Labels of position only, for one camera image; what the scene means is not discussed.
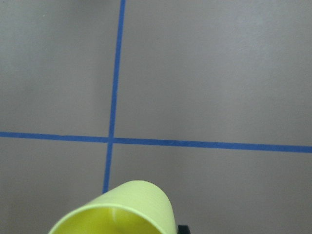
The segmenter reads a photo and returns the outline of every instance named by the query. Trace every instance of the gray surface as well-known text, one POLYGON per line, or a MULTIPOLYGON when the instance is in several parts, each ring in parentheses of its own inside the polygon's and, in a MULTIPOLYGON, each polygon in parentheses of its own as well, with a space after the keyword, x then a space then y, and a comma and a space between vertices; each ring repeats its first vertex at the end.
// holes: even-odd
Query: gray surface
MULTIPOLYGON (((108 136, 119 1, 0 2, 0 131, 108 136)), ((116 137, 312 145, 312 2, 129 0, 116 137)), ((106 144, 0 138, 0 233, 102 189, 106 144)), ((310 234, 312 155, 115 145, 192 234, 310 234)))
POLYGON ((106 144, 0 138, 0 233, 45 234, 101 195, 106 144))
POLYGON ((192 234, 309 234, 310 154, 115 145, 111 187, 155 183, 192 234))
POLYGON ((129 1, 117 137, 311 145, 312 1, 129 1))
POLYGON ((107 135, 119 3, 14 0, 0 9, 1 131, 107 135))

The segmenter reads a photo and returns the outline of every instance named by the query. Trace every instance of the small black object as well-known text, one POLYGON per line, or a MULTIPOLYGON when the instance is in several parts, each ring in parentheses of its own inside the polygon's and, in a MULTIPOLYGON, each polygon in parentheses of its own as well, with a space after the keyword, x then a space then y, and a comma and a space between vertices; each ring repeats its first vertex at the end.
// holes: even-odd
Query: small black object
POLYGON ((187 225, 178 225, 177 234, 191 234, 189 226, 187 226, 187 225))

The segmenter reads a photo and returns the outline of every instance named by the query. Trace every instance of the plastic cup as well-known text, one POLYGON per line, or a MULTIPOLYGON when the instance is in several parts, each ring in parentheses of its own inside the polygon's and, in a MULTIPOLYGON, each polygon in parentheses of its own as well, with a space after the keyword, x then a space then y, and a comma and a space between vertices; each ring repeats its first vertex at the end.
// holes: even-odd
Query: plastic cup
POLYGON ((165 193, 134 180, 68 213, 49 234, 176 234, 176 224, 165 193))

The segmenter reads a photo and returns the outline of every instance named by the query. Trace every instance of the horizontal blue line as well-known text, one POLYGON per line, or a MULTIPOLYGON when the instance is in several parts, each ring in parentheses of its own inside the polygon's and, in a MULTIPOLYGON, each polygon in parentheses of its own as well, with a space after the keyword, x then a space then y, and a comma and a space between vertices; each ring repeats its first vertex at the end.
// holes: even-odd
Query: horizontal blue line
POLYGON ((62 136, 62 135, 52 135, 52 134, 13 133, 13 132, 0 132, 0 137, 27 138, 27 139, 40 139, 40 140, 101 142, 101 143, 107 143, 108 141, 107 137, 99 137, 99 136, 62 136))
POLYGON ((114 138, 114 143, 134 144, 134 145, 159 145, 159 146, 214 148, 214 149, 230 149, 230 150, 257 150, 257 151, 260 150, 260 151, 312 153, 312 146, 295 146, 295 145, 268 145, 268 144, 246 144, 246 143, 183 141, 183 140, 156 140, 156 139, 135 139, 135 138, 114 138))

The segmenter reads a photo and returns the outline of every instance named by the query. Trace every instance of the yellow cup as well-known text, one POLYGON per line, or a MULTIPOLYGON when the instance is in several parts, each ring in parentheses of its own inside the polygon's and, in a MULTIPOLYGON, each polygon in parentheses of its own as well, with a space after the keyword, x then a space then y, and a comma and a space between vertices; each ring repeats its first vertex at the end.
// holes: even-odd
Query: yellow cup
POLYGON ((134 180, 70 212, 49 234, 176 234, 176 224, 165 193, 134 180))

